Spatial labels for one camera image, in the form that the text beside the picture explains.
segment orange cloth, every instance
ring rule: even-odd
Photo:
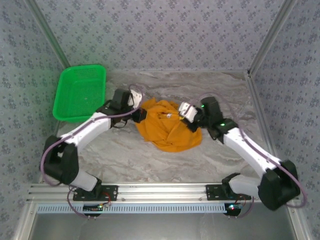
[[[175,102],[156,102],[156,99],[152,98],[141,107],[147,110],[147,115],[145,120],[135,125],[145,141],[152,142],[162,151],[172,153],[193,148],[201,143],[201,129],[192,132],[187,128],[180,120],[179,105]]]

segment gray marble surface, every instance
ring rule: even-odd
[[[143,87],[147,98],[189,101],[199,95],[219,91],[233,107],[245,132],[260,146],[261,138],[254,107],[243,74],[220,72],[113,72],[107,75],[106,99],[116,88],[130,84]],[[225,117],[231,117],[220,101]],[[64,123],[62,135],[79,124]],[[79,154],[80,167],[104,182],[219,182],[234,172],[255,176],[254,170],[236,152],[213,141],[202,130],[202,144],[169,153],[145,142],[133,122],[122,129],[112,128],[94,139]]]

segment patterned wallpaper wall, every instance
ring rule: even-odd
[[[0,9],[0,240],[9,240],[25,184],[39,179],[62,68],[23,1],[2,0]]]
[[[36,0],[71,65],[245,70],[283,0]]]
[[[276,148],[297,164],[320,239],[320,2],[298,1],[254,77]]]

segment green plastic basket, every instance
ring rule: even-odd
[[[56,90],[53,116],[70,123],[88,120],[105,102],[106,74],[103,66],[94,64],[65,69]]]

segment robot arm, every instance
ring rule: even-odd
[[[99,196],[102,191],[102,182],[97,177],[79,168],[78,154],[98,135],[109,130],[121,120],[132,119],[137,123],[142,121],[147,114],[142,108],[130,115],[125,114],[136,109],[141,101],[142,94],[134,90],[117,89],[113,99],[97,109],[86,122],[60,137],[50,136],[46,140],[44,151],[59,140],[64,138],[66,140],[54,147],[46,155],[44,163],[45,174],[62,184],[85,190],[91,194],[92,199]]]
[[[244,133],[245,139],[253,147],[249,146],[237,123],[223,117],[214,97],[204,98],[201,103],[201,108],[198,108],[183,102],[179,107],[179,114],[184,118],[182,121],[193,132],[198,127],[206,128],[214,140],[218,139],[248,162],[259,177],[231,174],[222,180],[226,196],[244,194],[260,198],[268,209],[274,211],[300,194],[300,189],[293,180],[271,163],[277,163],[298,179],[296,166],[290,160],[281,161],[269,154]]]

